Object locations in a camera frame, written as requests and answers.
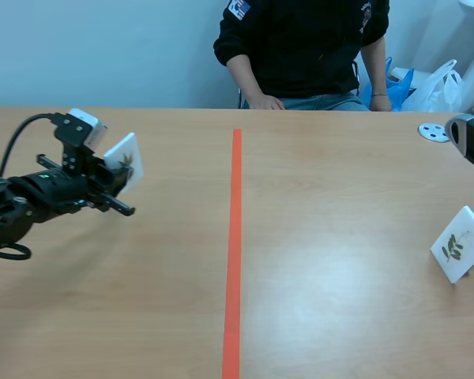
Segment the hand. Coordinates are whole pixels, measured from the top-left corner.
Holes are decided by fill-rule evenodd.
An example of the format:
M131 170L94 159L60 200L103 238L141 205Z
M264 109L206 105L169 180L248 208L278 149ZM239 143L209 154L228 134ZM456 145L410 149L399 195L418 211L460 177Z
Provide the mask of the hand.
M249 99L247 102L250 105L250 109L286 109L281 100L264 94Z
M388 96L374 96L371 100L371 111L373 112L390 112L392 104Z

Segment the blue plastic bag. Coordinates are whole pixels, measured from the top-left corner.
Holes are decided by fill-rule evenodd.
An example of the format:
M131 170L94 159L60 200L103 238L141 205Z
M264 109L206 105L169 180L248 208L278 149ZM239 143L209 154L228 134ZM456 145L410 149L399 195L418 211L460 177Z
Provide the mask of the blue plastic bag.
M410 69L403 81L391 81L388 78L392 58L386 59L386 87L388 88L389 101L392 104L392 112L400 112L402 104L409 96L414 69ZM362 92L362 101L368 107L371 106L372 86L369 84Z

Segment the black hoodie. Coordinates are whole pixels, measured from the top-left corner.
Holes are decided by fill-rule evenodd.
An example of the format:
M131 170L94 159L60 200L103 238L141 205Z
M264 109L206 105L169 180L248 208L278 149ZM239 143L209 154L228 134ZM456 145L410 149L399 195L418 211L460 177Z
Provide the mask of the black hoodie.
M388 12L389 0L232 0L214 51L223 65L248 55L266 95L346 93L358 87L353 60L385 35Z

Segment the person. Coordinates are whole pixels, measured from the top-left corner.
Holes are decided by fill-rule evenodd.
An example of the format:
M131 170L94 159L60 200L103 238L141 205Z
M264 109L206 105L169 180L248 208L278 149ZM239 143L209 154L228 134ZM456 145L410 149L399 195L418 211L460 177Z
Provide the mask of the person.
M214 51L245 108L368 111L352 93L362 52L372 111L390 111L385 38L389 0L231 0Z

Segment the leaf illustration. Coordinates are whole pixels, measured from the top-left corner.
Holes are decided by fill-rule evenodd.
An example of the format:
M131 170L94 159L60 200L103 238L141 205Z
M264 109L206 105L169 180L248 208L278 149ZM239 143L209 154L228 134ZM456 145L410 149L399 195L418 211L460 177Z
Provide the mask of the leaf illustration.
M123 154L123 161L122 163L125 166L129 166L134 162L134 153L131 152L130 155L128 156L127 154Z

